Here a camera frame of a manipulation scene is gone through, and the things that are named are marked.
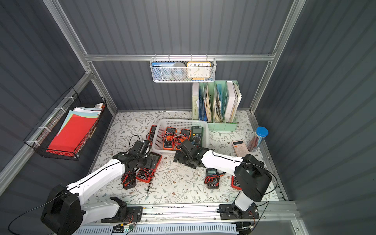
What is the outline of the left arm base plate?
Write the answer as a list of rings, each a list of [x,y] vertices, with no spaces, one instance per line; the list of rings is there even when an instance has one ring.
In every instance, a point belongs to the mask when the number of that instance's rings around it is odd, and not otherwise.
[[[141,221],[143,207],[121,206],[114,217],[104,218],[101,223],[136,223]]]

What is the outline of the orange multimeter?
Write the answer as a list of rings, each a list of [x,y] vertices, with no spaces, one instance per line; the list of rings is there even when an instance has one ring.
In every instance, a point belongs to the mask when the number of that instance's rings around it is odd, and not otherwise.
[[[163,150],[174,150],[175,147],[176,128],[168,127],[162,135]]]
[[[175,148],[179,149],[180,145],[184,141],[190,139],[190,136],[191,136],[191,131],[189,129],[181,129],[180,133],[176,135],[174,138]]]

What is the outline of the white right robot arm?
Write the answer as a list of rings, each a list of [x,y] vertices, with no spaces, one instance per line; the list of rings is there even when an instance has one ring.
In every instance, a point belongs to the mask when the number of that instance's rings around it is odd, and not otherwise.
[[[183,164],[189,167],[213,168],[231,174],[240,184],[241,192],[233,202],[234,212],[245,212],[255,202],[261,202],[275,176],[254,155],[233,157],[213,149],[198,147],[186,140],[178,146]]]

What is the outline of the dark green multimeter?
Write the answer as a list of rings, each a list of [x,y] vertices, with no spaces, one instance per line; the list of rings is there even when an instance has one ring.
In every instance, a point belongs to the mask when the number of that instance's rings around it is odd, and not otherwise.
[[[191,143],[195,146],[202,147],[203,127],[193,126],[191,128]]]

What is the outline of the red ANENG multimeter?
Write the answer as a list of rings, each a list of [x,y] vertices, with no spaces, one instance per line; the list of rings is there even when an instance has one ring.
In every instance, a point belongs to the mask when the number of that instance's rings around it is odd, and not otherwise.
[[[149,183],[156,173],[161,158],[162,156],[160,154],[154,152],[150,153],[146,158],[146,164],[138,171],[136,179],[141,182]]]

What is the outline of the white plastic basket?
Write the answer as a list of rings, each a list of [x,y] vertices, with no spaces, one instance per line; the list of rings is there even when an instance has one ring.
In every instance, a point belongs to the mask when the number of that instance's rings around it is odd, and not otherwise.
[[[159,121],[153,138],[153,152],[174,155],[185,140],[198,147],[208,148],[208,124],[200,120],[163,119]]]

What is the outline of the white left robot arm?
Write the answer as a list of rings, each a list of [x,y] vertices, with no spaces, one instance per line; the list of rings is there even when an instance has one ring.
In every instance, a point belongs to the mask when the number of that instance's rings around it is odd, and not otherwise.
[[[135,183],[138,169],[156,170],[161,155],[149,148],[148,141],[137,141],[131,149],[114,155],[108,163],[86,177],[67,186],[53,188],[43,208],[41,222],[57,235],[72,235],[82,225],[95,221],[117,224],[140,222],[143,208],[129,207],[116,196],[108,202],[84,204],[116,178],[121,178],[122,185],[129,189]]]

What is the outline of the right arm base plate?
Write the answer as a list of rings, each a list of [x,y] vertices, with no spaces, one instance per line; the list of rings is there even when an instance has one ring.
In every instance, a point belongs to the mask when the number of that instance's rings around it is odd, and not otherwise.
[[[235,219],[259,219],[259,211],[255,203],[251,204],[248,209],[242,211],[234,204],[220,204],[217,213],[222,220]]]

